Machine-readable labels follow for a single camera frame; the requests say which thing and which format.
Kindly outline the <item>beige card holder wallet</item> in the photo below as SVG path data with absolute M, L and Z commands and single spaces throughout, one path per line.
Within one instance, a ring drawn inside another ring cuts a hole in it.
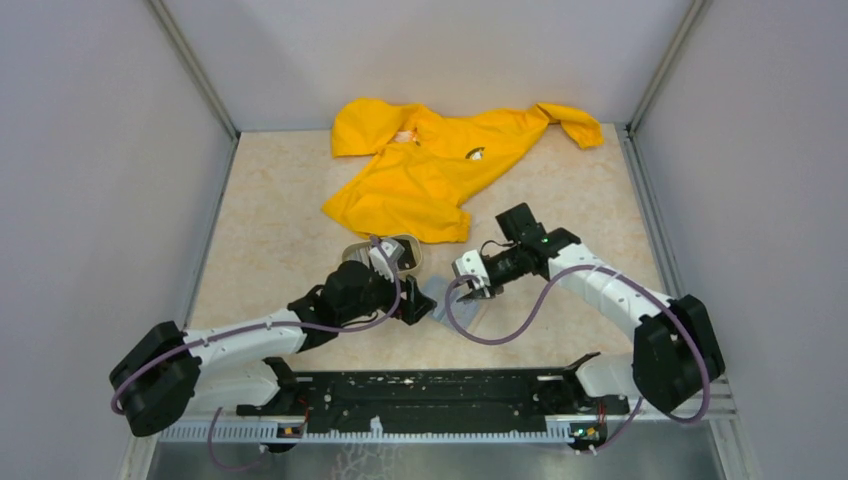
M 445 294 L 450 280 L 442 276 L 432 276 L 422 287 L 422 293 L 436 302 L 436 306 L 425 316 L 429 321 L 446 327 L 452 333 L 459 334 L 456 326 L 450 322 L 445 308 Z M 472 332 L 486 313 L 487 305 L 481 300 L 460 301 L 460 297 L 467 293 L 464 286 L 459 286 L 451 291 L 450 311 L 456 323 Z

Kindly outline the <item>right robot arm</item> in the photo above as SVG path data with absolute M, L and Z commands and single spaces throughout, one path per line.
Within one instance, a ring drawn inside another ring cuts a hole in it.
M 611 321 L 632 343 L 629 354 L 591 353 L 568 367 L 563 398 L 576 412 L 602 397 L 641 398 L 672 415 L 695 394 L 708 392 L 726 364 L 705 304 L 687 294 L 655 292 L 612 267 L 564 228 L 547 230 L 525 203 L 497 215 L 507 242 L 487 255 L 470 250 L 452 269 L 468 286 L 462 301 L 488 300 L 526 275 L 545 279 L 542 292 L 560 287 Z

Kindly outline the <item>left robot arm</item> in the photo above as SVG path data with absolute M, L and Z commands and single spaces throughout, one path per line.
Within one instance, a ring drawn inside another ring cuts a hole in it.
M 206 330 L 181 330 L 173 321 L 151 327 L 110 372 L 110 407 L 136 437 L 190 411 L 285 414 L 300 388 L 283 356 L 391 319 L 414 325 L 435 306 L 415 277 L 345 261 L 303 297 L 258 319 Z

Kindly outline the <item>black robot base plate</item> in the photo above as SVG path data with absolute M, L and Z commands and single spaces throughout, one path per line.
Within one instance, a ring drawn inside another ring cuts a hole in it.
M 282 379 L 262 405 L 240 403 L 242 417 L 298 417 L 286 436 L 346 439 L 375 433 L 410 440 L 512 437 L 603 445 L 610 416 L 630 412 L 623 396 L 581 400 L 568 367 L 294 372 L 266 360 Z

